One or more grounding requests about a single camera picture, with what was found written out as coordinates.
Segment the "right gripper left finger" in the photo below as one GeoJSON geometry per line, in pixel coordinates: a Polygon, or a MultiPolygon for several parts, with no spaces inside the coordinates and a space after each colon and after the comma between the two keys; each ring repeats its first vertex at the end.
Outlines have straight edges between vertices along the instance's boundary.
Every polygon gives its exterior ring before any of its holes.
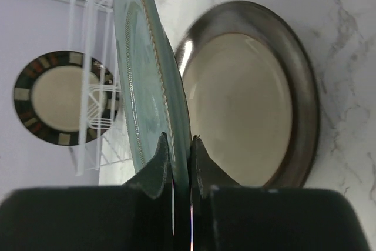
{"type": "Polygon", "coordinates": [[[123,185],[32,188],[1,203],[2,250],[172,250],[167,137],[123,185]]]}

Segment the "black striped rim plate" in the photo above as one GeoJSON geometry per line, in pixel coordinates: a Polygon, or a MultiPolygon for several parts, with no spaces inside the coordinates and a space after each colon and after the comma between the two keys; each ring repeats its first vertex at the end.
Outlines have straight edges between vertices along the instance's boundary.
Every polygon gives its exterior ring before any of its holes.
{"type": "MultiPolygon", "coordinates": [[[[32,60],[14,84],[16,114],[28,131],[59,146],[79,144],[84,55],[55,51],[32,60]]],[[[112,73],[90,60],[86,142],[110,129],[120,104],[112,73]]]]}

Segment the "teal green plate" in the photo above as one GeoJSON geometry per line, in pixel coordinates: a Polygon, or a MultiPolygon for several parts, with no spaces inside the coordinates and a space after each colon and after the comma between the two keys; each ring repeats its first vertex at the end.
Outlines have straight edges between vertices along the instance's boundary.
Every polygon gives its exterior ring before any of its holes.
{"type": "Polygon", "coordinates": [[[117,61],[135,171],[167,135],[175,190],[189,191],[190,122],[179,69],[154,0],[113,0],[117,61]]]}

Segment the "brown rim cream plate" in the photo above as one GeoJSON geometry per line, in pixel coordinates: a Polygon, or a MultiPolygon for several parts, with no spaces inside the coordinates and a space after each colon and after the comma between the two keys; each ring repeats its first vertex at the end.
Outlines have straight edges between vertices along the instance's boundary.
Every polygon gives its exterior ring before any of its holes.
{"type": "Polygon", "coordinates": [[[176,51],[190,115],[213,161],[243,186],[302,187],[320,134],[309,56],[275,12],[229,1],[202,14],[176,51]]]}

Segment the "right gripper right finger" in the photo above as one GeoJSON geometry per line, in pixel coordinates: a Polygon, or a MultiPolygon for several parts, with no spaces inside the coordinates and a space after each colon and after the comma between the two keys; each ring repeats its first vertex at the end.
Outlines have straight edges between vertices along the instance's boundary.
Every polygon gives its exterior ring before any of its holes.
{"type": "Polygon", "coordinates": [[[340,193],[325,189],[239,186],[191,147],[193,250],[369,250],[357,215],[340,193]]]}

